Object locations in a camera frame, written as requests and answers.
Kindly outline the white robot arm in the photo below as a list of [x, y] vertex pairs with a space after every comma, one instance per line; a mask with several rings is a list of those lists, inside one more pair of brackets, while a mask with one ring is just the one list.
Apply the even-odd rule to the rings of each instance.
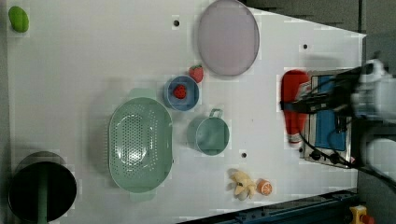
[[281, 78], [279, 104], [289, 144], [305, 159], [357, 169], [395, 187], [366, 152], [376, 138], [395, 138], [395, 76], [381, 61], [312, 74], [289, 70]]

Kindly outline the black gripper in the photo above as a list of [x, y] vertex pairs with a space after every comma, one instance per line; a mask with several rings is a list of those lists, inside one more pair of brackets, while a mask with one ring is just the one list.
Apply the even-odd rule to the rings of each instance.
[[352, 111], [351, 96], [359, 86], [361, 68], [332, 70], [332, 87], [326, 93], [313, 93], [302, 96], [297, 102], [280, 102], [283, 111], [300, 114], [316, 114], [322, 110]]

